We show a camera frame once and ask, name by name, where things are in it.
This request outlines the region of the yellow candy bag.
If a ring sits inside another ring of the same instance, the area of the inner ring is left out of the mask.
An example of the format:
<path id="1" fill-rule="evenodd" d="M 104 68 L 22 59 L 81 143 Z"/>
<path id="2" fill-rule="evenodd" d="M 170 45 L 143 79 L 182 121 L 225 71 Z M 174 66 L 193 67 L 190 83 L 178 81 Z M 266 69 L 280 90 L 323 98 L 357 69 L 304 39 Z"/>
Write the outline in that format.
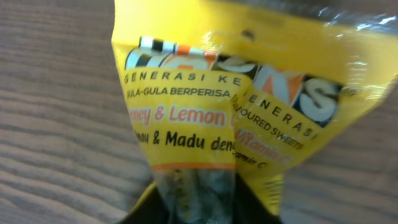
<path id="1" fill-rule="evenodd" d="M 112 46 L 168 223 L 233 223 L 236 174 L 279 216 L 285 171 L 397 76 L 397 16 L 300 1 L 116 0 Z"/>

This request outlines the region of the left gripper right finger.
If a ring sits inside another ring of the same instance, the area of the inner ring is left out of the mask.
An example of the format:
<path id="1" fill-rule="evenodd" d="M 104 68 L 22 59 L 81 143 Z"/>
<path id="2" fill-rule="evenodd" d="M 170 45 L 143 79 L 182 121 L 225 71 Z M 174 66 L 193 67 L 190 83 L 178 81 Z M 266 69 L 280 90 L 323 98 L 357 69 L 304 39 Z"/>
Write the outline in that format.
<path id="1" fill-rule="evenodd" d="M 243 179 L 236 174 L 233 200 L 233 224 L 282 224 L 255 196 Z"/>

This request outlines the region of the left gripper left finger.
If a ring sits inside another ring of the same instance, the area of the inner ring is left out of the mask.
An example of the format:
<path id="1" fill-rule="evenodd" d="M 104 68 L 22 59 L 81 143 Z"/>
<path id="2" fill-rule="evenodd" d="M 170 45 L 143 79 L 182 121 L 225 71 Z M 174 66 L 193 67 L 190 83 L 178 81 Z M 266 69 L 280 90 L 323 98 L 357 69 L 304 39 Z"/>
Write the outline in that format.
<path id="1" fill-rule="evenodd" d="M 169 211 L 155 182 L 149 184 L 132 210 L 117 224 L 166 224 Z"/>

